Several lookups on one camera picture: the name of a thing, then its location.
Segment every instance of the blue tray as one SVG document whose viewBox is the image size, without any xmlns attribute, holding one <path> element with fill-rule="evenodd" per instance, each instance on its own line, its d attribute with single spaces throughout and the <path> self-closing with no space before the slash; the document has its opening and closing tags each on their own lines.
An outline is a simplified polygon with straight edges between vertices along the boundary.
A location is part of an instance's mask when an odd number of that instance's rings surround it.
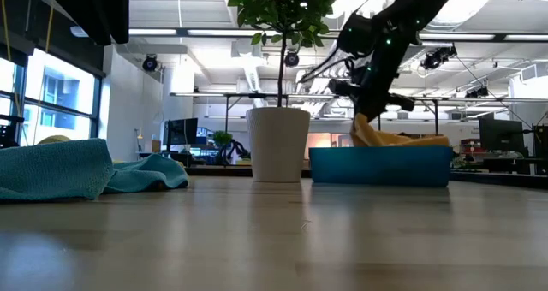
<svg viewBox="0 0 548 291">
<path fill-rule="evenodd" d="M 316 183 L 446 187 L 453 150 L 447 146 L 310 148 Z"/>
</svg>

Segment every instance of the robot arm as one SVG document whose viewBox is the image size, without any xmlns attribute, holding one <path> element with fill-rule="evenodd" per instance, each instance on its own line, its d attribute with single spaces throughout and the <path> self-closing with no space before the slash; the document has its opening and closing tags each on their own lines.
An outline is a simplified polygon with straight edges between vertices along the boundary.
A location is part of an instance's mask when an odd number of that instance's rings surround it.
<svg viewBox="0 0 548 291">
<path fill-rule="evenodd" d="M 413 99 L 390 94 L 390 86 L 398 77 L 397 70 L 409 44 L 420 44 L 419 31 L 448 1 L 396 0 L 372 19 L 353 13 L 341 30 L 337 46 L 354 58 L 372 54 L 372 59 L 361 68 L 347 64 L 351 83 L 330 80 L 330 90 L 349 96 L 355 112 L 365 115 L 369 122 L 383 113 L 387 104 L 413 110 Z"/>
</svg>

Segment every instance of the teal towel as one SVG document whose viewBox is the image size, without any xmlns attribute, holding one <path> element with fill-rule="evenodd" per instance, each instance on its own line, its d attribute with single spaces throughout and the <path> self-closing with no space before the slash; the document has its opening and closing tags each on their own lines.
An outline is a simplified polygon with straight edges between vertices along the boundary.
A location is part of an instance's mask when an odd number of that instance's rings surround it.
<svg viewBox="0 0 548 291">
<path fill-rule="evenodd" d="M 136 193 L 163 183 L 186 187 L 179 163 L 159 155 L 112 164 L 104 140 L 82 140 L 0 150 L 0 200 L 96 199 Z"/>
</svg>

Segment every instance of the yellow object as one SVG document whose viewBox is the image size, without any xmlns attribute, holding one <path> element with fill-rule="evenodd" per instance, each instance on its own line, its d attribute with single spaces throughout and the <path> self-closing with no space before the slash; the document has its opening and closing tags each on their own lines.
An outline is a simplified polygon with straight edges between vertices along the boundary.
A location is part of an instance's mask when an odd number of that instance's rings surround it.
<svg viewBox="0 0 548 291">
<path fill-rule="evenodd" d="M 50 136 L 50 137 L 40 141 L 38 144 L 39 145 L 47 145 L 47 144 L 50 144 L 50 143 L 64 142 L 64 141 L 70 141 L 70 138 L 66 137 L 66 136 L 62 136 L 62 135 L 55 135 L 55 136 Z"/>
<path fill-rule="evenodd" d="M 367 122 L 367 117 L 357 114 L 350 131 L 354 146 L 449 146 L 449 138 L 432 136 L 421 139 L 411 139 L 386 132 L 375 131 Z"/>
</svg>

